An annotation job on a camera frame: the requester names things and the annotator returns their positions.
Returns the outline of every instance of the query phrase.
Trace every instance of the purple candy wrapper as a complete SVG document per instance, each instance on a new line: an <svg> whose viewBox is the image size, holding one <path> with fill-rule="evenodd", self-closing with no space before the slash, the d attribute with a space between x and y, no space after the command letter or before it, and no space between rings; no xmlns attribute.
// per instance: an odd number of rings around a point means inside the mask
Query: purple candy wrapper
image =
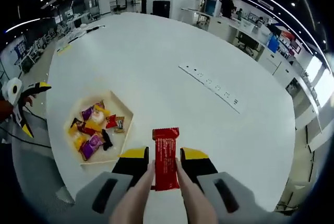
<svg viewBox="0 0 334 224"><path fill-rule="evenodd" d="M88 160L101 145L103 145L103 142L99 135L94 134L90 137L80 149L83 159Z"/></svg>
<svg viewBox="0 0 334 224"><path fill-rule="evenodd" d="M98 105L99 107L103 108L104 109L104 103L103 103L103 100L101 100L100 102L98 103L95 103L94 105ZM88 121L90 116L92 115L93 113L93 110L94 110L94 105L92 105L91 107L87 108L86 110L83 110L81 112L81 116L83 118L83 121Z"/></svg>
<svg viewBox="0 0 334 224"><path fill-rule="evenodd" d="M98 105L99 107L101 107L101 108L105 109L105 108L104 108L104 103L103 103L103 100L101 100L101 101L100 101L100 102L98 102L98 103L95 103L94 105Z"/></svg>
<svg viewBox="0 0 334 224"><path fill-rule="evenodd" d="M93 113L93 107L87 108L86 110L81 112L81 116L84 119L84 121L87 121L89 119L89 117L92 115Z"/></svg>

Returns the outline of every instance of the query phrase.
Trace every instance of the floor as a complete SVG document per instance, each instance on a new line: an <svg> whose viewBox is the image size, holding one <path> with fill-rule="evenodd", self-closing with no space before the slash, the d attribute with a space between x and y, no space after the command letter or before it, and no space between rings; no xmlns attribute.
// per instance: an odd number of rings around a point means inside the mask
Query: floor
<svg viewBox="0 0 334 224"><path fill-rule="evenodd" d="M41 58L38 62L31 68L30 72L23 75L21 80L23 84L29 85L34 82L46 81L49 73L49 68L55 49L56 41L52 41L44 50ZM40 117L45 117L45 93L37 95L33 101L33 106L28 108L36 115ZM27 146L27 148L34 148L36 152L48 157L53 157L50 150L42 147L29 147L29 144L22 143ZM294 149L294 159L291 167L291 172L289 175L289 181L282 194L280 203L285 208L286 204L291 202L291 191L294 191L296 186L304 185L308 183L309 175L311 172L312 154L310 154L306 145L306 130L301 129L296 131L295 139L295 149Z"/></svg>

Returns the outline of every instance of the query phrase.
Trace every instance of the office chair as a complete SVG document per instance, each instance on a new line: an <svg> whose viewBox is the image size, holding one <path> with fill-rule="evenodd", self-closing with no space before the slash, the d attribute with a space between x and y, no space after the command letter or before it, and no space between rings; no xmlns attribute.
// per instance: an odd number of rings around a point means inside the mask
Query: office chair
<svg viewBox="0 0 334 224"><path fill-rule="evenodd" d="M259 43L256 40L253 40L251 37L249 37L248 35L240 32L238 39L238 43L242 43L239 44L237 47L243 51L244 53L246 53L247 55L249 55L250 57L254 56L254 53L252 51L256 50L259 46Z"/></svg>

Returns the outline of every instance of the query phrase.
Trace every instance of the cable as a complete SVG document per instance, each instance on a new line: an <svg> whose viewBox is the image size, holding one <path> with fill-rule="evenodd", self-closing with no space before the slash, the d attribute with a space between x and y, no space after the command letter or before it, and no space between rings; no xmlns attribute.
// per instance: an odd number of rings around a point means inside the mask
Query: cable
<svg viewBox="0 0 334 224"><path fill-rule="evenodd" d="M44 118L42 118L42 117L40 117L40 116L38 116L38 115L36 115L36 114L34 114L33 112L31 112L31 110L29 109L29 108L27 108L27 106L25 105L25 108L29 111L29 113L31 113L33 116L35 116L35 117L37 117L37 118L39 118L39 119L41 119L41 120L43 120L43 121L45 121L45 122L47 122L46 121L46 119L44 119Z"/></svg>
<svg viewBox="0 0 334 224"><path fill-rule="evenodd" d="M2 126L0 126L0 128L1 128L3 131L5 131L7 134L9 134L11 137L14 137L14 138L18 139L18 140L20 140L21 142L28 143L28 144L32 144L32 145L36 145L36 146L40 146L40 147L46 147L46 148L50 148L50 149L51 149L51 147L49 147L49 146L45 146L45 145L38 144L38 143L33 143L33 142L28 142L28 141L26 141L26 140L24 140L24 139L21 139L21 138L15 136L15 135L11 134L9 131L5 130Z"/></svg>

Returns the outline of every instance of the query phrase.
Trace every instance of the window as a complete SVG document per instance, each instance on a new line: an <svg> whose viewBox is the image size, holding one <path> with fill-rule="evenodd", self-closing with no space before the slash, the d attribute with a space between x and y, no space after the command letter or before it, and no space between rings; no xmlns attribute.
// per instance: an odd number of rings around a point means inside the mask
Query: window
<svg viewBox="0 0 334 224"><path fill-rule="evenodd" d="M321 68L321 61L317 57L312 57L311 62L307 66L306 72L308 73L308 79L312 82L317 76Z"/></svg>
<svg viewBox="0 0 334 224"><path fill-rule="evenodd" d="M334 77L328 69L325 69L314 89L317 92L320 106L323 107L334 91Z"/></svg>

